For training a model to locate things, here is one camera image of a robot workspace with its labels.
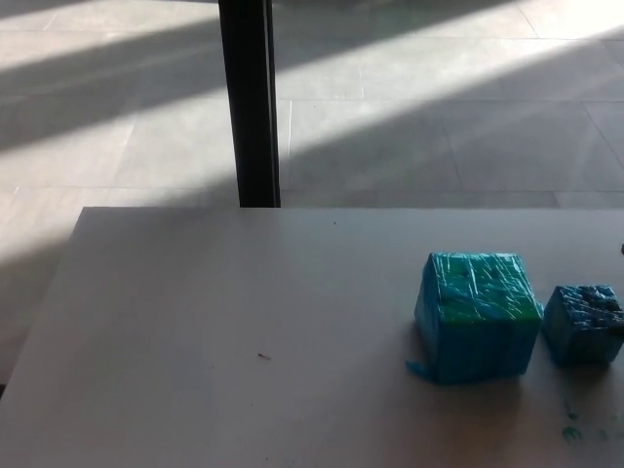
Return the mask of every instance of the metal post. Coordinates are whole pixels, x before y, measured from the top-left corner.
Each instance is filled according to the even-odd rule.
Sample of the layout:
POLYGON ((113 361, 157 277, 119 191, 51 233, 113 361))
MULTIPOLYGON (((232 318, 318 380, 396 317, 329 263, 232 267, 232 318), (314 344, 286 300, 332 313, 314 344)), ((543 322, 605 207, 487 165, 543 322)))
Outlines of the metal post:
POLYGON ((279 207, 271 0, 219 0, 241 207, 279 207))

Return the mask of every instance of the plastic wrap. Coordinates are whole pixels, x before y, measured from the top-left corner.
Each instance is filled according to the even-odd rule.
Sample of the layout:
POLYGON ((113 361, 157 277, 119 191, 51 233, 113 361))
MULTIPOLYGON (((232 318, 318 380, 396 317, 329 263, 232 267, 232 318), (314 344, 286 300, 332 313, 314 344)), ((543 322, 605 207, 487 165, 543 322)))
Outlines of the plastic wrap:
POLYGON ((442 384, 524 373, 541 325, 511 253, 431 253, 414 316, 427 367, 409 367, 442 384))
POLYGON ((610 363, 624 342, 624 312, 610 286, 557 286, 543 330, 561 366, 610 363))

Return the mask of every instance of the blue cube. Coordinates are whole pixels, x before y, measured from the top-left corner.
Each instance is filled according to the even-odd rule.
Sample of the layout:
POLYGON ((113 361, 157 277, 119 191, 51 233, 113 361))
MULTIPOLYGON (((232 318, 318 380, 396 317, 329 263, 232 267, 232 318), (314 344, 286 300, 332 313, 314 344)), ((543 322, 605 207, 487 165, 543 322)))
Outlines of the blue cube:
POLYGON ((541 308, 511 253, 431 253, 414 311, 435 382, 525 373, 541 308))
POLYGON ((560 366, 610 363, 624 341, 624 312, 610 286, 557 286, 543 332, 560 366))

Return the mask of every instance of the sunlit floor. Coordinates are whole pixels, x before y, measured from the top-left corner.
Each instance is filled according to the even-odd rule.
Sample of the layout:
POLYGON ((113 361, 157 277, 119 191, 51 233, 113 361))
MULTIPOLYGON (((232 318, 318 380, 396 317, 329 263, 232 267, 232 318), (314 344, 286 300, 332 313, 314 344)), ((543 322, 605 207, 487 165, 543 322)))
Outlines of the sunlit floor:
MULTIPOLYGON (((274 4, 284 206, 624 208, 621 2, 274 4)), ((237 205, 228 112, 215 2, 0 3, 0 382, 83 206, 237 205)))

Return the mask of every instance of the tabletop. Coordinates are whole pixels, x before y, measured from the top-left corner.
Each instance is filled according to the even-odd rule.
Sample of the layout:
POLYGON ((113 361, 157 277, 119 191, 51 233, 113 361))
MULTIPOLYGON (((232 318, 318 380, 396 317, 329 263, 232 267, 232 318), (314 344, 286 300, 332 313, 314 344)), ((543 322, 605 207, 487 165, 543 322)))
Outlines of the tabletop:
POLYGON ((620 212, 85 209, 0 402, 0 464, 574 467, 624 461, 624 358, 436 386, 430 252, 624 294, 620 212))

